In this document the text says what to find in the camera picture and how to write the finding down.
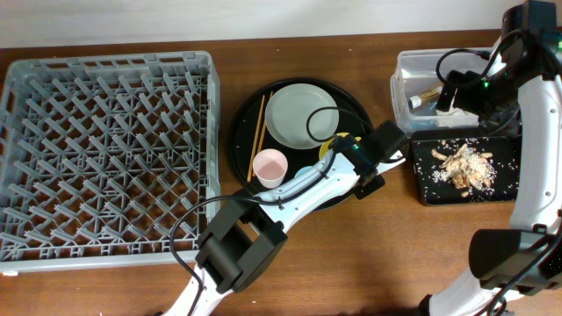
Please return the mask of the yellow bowl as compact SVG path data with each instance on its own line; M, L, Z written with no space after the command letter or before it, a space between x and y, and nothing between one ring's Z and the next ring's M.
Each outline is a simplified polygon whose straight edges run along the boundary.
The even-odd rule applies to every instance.
M336 135L338 137L346 137L347 135L349 135L349 133L337 133ZM319 151L319 159L320 160L326 155L326 153L330 149L330 146L332 145L334 140L335 140L335 138L332 138L332 139L330 139L326 142L323 142L321 144L320 151Z

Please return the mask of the peanut shells and rice scraps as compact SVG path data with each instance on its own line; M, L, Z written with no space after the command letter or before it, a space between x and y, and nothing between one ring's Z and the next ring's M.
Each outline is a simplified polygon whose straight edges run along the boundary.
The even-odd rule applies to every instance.
M466 151L466 147L461 147L457 153L447 157L437 152L433 152L432 155L443 161L440 167L446 170L458 189L478 183L480 180L489 182L490 165L484 154L471 154Z

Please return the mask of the grey plate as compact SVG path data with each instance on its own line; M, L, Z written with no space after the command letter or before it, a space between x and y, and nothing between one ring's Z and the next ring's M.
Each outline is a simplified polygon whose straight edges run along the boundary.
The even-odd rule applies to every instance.
M323 107L336 107L335 100L323 89L308 83L295 83L273 94L266 106L265 121L270 135L292 149L312 149L321 143L307 133L311 113Z

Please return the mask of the pink cup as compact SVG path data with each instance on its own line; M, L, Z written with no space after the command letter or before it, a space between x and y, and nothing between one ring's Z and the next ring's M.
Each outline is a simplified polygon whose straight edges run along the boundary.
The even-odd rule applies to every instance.
M259 183L266 189L274 189L285 179L288 161L282 152L268 148L256 155L252 167Z

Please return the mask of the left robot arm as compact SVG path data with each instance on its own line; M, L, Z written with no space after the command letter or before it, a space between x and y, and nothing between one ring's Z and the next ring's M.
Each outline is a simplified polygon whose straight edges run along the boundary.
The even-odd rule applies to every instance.
M383 173L405 161L406 134L385 121L360 140L337 136L324 158L291 181L254 197L220 196L222 206L197 240L191 279L169 315L208 315L269 268L287 233L319 206L341 196L365 198Z

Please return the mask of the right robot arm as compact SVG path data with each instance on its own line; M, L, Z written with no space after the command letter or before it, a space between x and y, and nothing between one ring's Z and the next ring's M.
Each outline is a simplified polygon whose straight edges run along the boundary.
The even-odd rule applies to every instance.
M507 229L472 237L468 269L426 296L419 315L501 315L507 303L561 286L561 32L556 5L525 1L503 15L501 37L476 75L439 79L454 106L487 133L522 141L519 187Z

